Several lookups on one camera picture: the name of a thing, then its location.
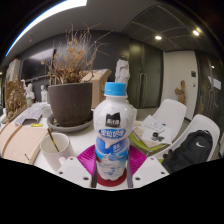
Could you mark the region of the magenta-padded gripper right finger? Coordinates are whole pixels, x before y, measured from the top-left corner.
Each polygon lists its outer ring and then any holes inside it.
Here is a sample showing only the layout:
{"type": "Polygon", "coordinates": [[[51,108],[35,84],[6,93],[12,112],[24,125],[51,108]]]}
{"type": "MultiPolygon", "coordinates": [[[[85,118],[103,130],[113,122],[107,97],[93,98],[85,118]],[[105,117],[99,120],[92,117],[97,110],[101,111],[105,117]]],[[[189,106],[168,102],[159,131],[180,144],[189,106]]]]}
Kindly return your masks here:
{"type": "Polygon", "coordinates": [[[127,162],[129,188],[140,188],[168,175],[169,173],[155,157],[147,157],[134,146],[130,146],[127,162]]]}

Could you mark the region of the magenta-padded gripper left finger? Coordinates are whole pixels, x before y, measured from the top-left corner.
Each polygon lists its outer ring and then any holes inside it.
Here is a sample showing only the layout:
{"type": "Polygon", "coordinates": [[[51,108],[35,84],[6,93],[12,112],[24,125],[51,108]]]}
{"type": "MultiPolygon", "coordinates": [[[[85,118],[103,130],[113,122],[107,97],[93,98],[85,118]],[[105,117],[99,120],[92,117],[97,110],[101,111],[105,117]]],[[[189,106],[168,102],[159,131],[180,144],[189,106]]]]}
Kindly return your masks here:
{"type": "Polygon", "coordinates": [[[92,187],[92,180],[96,170],[95,146],[92,145],[77,157],[70,156],[57,171],[65,180],[84,188],[92,187]]]}

